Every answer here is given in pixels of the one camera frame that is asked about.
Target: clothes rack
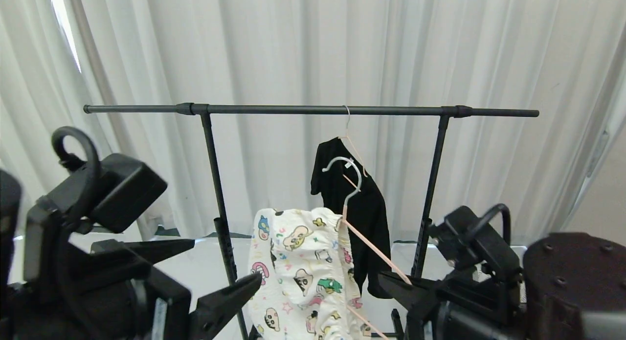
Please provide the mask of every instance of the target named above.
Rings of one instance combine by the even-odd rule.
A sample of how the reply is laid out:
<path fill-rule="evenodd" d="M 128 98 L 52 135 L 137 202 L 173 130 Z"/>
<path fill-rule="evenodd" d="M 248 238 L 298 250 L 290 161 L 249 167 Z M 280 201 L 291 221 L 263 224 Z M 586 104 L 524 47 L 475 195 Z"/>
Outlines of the clothes rack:
<path fill-rule="evenodd" d="M 215 152 L 215 140 L 213 138 L 213 130 L 211 126 L 211 114 L 317 114 L 317 115 L 346 115 L 346 108 L 343 106 L 288 106 L 288 105 L 213 105 L 213 104 L 196 104 L 186 102 L 176 105 L 123 105 L 123 106 L 92 106 L 85 105 L 83 110 L 87 114 L 92 113 L 176 113 L 181 115 L 199 115 L 202 121 L 202 128 L 206 141 L 206 150 L 208 151 L 208 159 L 213 177 L 213 186 L 215 188 L 215 197 L 217 198 L 217 207 L 219 217 L 213 220 L 215 224 L 215 232 L 217 233 L 220 250 L 224 267 L 226 268 L 226 277 L 230 285 L 237 280 L 237 268 L 235 266 L 235 258 L 233 257 L 232 242 L 230 240 L 230 230 L 228 228 L 228 219 L 226 217 L 226 206 L 224 203 L 224 193 L 222 191 L 222 180 L 217 164 L 217 153 Z M 443 151 L 443 142 L 446 137 L 446 130 L 451 117 L 461 118 L 468 116 L 508 116 L 508 117 L 537 117 L 538 110 L 510 110 L 510 109 L 481 109 L 470 108 L 468 106 L 440 106 L 440 107 L 396 107 L 396 106 L 354 106 L 350 107 L 351 115 L 429 115 L 438 116 L 439 126 L 437 139 L 435 142 L 434 155 L 432 156 L 431 172 L 428 179 L 426 189 L 426 197 L 422 220 L 420 224 L 420 232 L 417 238 L 417 246 L 415 249 L 415 257 L 413 267 L 411 268 L 411 276 L 421 277 L 425 252 L 428 243 L 428 236 L 425 234 L 427 227 L 432 224 L 430 218 L 430 210 L 434 188 L 437 181 L 437 174 L 441 161 L 441 153 Z M 385 333 L 387 337 L 404 338 L 404 331 L 400 323 L 400 315 L 394 309 L 391 313 L 392 322 L 394 324 L 395 333 Z M 250 332 L 246 328 L 244 314 L 240 310 L 237 314 L 242 338 L 254 339 L 258 337 L 255 327 Z"/>

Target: black t-shirt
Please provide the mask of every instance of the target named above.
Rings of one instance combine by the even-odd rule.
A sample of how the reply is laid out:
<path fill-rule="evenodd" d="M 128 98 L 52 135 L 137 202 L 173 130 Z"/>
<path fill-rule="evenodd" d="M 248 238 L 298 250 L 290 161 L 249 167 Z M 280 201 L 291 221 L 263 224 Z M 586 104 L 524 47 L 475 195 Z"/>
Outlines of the black t-shirt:
<path fill-rule="evenodd" d="M 341 139 L 337 137 L 323 142 L 317 147 L 315 166 L 313 166 L 313 175 L 311 176 L 311 195 L 322 193 L 324 207 L 335 214 L 341 214 L 346 196 L 354 191 L 354 186 L 343 175 L 346 175 L 354 184 L 357 184 L 358 177 L 352 166 L 346 168 L 344 161 L 335 162 L 329 171 L 322 173 L 322 169 L 326 168 L 331 159 L 335 157 L 354 159 Z M 354 164 L 362 173 L 363 166 L 360 162 L 355 159 Z M 367 177 L 362 177 L 362 180 L 360 192 L 350 198 L 348 202 L 347 220 L 382 253 L 391 258 L 384 198 L 369 173 L 367 173 Z M 354 280 L 358 284 L 358 289 L 362 292 L 363 282 L 367 277 L 369 279 L 367 286 L 369 294 L 377 298 L 391 298 L 378 283 L 378 273 L 391 271 L 391 267 L 351 231 L 349 233 L 354 260 Z"/>

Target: beige wall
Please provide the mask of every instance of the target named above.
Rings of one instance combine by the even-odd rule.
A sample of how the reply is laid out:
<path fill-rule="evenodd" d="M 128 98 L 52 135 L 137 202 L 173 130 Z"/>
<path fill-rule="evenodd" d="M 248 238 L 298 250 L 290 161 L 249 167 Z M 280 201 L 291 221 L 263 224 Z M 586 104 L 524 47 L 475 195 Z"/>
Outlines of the beige wall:
<path fill-rule="evenodd" d="M 617 137 L 566 230 L 626 246 L 626 131 Z"/>

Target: silver hanger hook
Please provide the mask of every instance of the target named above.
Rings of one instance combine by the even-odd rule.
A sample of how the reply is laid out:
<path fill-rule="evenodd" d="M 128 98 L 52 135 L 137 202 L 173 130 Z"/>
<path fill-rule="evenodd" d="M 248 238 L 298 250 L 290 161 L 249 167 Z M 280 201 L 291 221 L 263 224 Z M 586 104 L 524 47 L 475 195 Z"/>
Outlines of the silver hanger hook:
<path fill-rule="evenodd" d="M 346 121 L 346 137 L 348 136 L 348 126 L 350 124 L 350 108 L 344 104 L 344 106 L 346 107 L 346 110 L 348 110 L 348 121 Z"/>
<path fill-rule="evenodd" d="M 329 171 L 331 169 L 331 166 L 333 165 L 333 163 L 337 160 L 343 160 L 343 161 L 347 161 L 348 164 L 350 164 L 354 170 L 356 171 L 356 176 L 358 177 L 358 182 L 356 184 L 356 189 L 350 193 L 349 195 L 346 196 L 346 200 L 344 200 L 344 206 L 348 206 L 348 201 L 350 200 L 350 198 L 352 198 L 354 195 L 356 195 L 358 193 L 358 191 L 360 191 L 360 184 L 362 182 L 362 178 L 360 176 L 360 171 L 358 170 L 358 168 L 356 167 L 356 164 L 354 164 L 353 160 L 350 160 L 346 157 L 335 157 L 331 160 L 331 162 L 328 163 L 328 165 L 326 166 L 326 168 L 322 169 L 322 173 L 326 173 L 326 171 Z"/>

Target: pink star print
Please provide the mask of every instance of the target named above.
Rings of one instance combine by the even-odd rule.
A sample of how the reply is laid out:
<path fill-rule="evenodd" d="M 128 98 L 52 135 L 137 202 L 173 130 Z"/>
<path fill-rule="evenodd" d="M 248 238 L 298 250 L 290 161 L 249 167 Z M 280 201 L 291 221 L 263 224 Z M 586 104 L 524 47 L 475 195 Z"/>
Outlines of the pink star print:
<path fill-rule="evenodd" d="M 282 304 L 282 310 L 285 311 L 287 314 L 289 314 L 291 311 L 293 311 L 293 307 L 291 307 L 291 305 L 288 302 L 286 302 Z"/>

